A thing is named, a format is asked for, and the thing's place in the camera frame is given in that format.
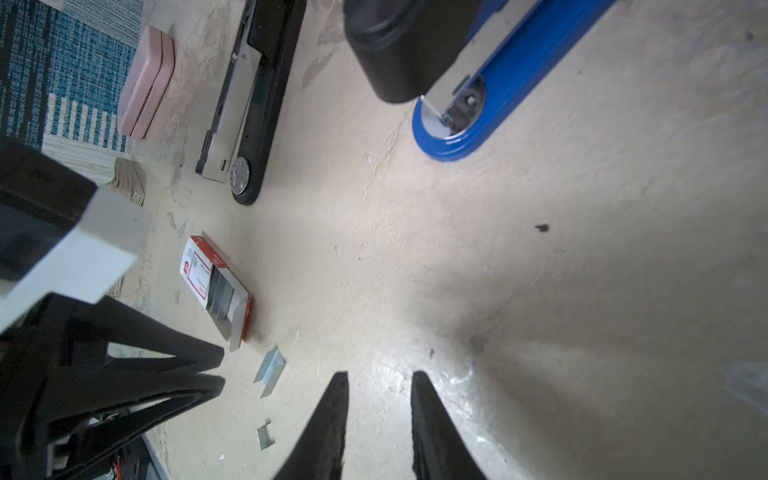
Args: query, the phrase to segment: metal plate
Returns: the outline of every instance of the metal plate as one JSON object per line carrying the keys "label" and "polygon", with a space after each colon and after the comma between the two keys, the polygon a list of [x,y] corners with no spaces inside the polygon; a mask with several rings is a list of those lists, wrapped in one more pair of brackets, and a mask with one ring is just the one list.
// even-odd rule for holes
{"label": "metal plate", "polygon": [[438,117],[448,112],[464,88],[494,58],[536,3],[538,0],[509,0],[491,15],[458,54],[453,65],[422,96],[424,105]]}
{"label": "metal plate", "polygon": [[280,57],[280,40],[288,11],[284,0],[259,0],[253,10],[248,45],[260,51],[270,65],[276,64]]}
{"label": "metal plate", "polygon": [[235,195],[243,193],[248,186],[249,179],[250,167],[248,167],[248,161],[245,158],[238,157],[234,164],[232,164],[232,170],[230,171],[232,193]]}
{"label": "metal plate", "polygon": [[229,339],[232,323],[227,318],[227,312],[232,304],[232,296],[235,289],[221,275],[221,270],[218,268],[214,267],[213,272],[210,274],[208,292],[210,294],[207,307],[208,313],[214,319],[214,323],[219,328],[224,339]]}
{"label": "metal plate", "polygon": [[424,124],[424,102],[413,111],[416,143],[437,161],[456,161],[475,151],[615,0],[540,2],[499,53],[482,69],[488,99],[477,121],[450,140],[434,137]]}
{"label": "metal plate", "polygon": [[422,108],[424,130],[435,138],[448,140],[466,132],[475,124],[485,107],[487,98],[485,80],[477,77],[456,102],[443,115],[442,119],[430,108]]}
{"label": "metal plate", "polygon": [[237,155],[253,79],[261,60],[261,53],[247,42],[255,5],[250,0],[246,2],[214,119],[205,134],[200,160],[195,167],[200,176],[221,183],[227,181],[230,165]]}

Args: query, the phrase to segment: striped rug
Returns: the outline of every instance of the striped rug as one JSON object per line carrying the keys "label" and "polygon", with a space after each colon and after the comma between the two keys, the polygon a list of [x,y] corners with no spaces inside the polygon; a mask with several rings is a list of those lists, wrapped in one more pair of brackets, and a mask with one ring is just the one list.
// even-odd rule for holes
{"label": "striped rug", "polygon": [[106,183],[130,143],[118,99],[135,48],[38,0],[0,3],[0,139]]}

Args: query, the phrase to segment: beige floor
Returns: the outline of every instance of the beige floor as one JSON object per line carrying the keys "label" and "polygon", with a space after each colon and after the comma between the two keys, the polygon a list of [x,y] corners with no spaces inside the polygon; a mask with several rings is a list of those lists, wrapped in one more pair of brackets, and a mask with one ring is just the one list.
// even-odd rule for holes
{"label": "beige floor", "polygon": [[[341,0],[312,0],[251,207],[194,173],[242,2],[165,3],[147,15],[180,64],[135,150],[154,222],[123,300],[223,345],[178,274],[201,232],[257,299],[221,396],[150,434],[172,479],[271,478],[338,370],[344,478],[412,478],[417,369],[489,478],[768,475],[768,412],[726,388],[768,359],[765,2],[620,0],[440,164],[413,105],[373,94]],[[259,399],[275,345],[287,367]]]}

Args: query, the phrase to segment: pink case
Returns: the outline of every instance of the pink case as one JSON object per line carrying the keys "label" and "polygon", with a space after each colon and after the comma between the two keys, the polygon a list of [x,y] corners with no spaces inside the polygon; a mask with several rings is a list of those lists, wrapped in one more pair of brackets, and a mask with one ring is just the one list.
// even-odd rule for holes
{"label": "pink case", "polygon": [[148,25],[141,35],[118,103],[118,130],[144,138],[176,64],[174,40]]}

